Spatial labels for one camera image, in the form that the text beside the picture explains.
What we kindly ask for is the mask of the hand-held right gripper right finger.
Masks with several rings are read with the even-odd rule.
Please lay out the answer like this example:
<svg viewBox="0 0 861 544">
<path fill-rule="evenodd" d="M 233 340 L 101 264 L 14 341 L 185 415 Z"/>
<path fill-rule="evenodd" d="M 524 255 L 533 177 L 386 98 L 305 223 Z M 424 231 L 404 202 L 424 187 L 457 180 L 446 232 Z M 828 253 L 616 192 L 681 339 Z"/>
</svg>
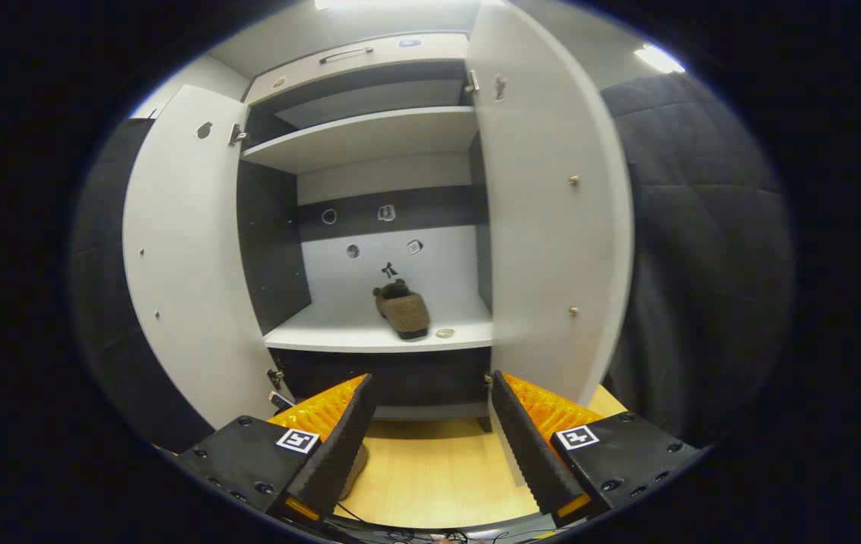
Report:
<svg viewBox="0 0 861 544">
<path fill-rule="evenodd" d="M 490 381 L 514 461 L 539 511 L 559 527 L 645 498 L 701 453 L 631 411 L 601 416 L 505 372 Z"/>
</svg>

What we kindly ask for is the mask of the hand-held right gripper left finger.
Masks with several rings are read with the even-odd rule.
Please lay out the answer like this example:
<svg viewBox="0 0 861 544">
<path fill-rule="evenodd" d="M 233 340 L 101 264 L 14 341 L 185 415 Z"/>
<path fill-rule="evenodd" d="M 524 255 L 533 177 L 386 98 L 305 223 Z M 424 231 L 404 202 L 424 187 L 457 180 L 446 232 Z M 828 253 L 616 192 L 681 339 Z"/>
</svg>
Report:
<svg viewBox="0 0 861 544">
<path fill-rule="evenodd" d="M 340 502 L 371 425 L 372 380 L 355 376 L 268 420 L 238 416 L 174 462 L 231 502 L 316 529 Z"/>
</svg>

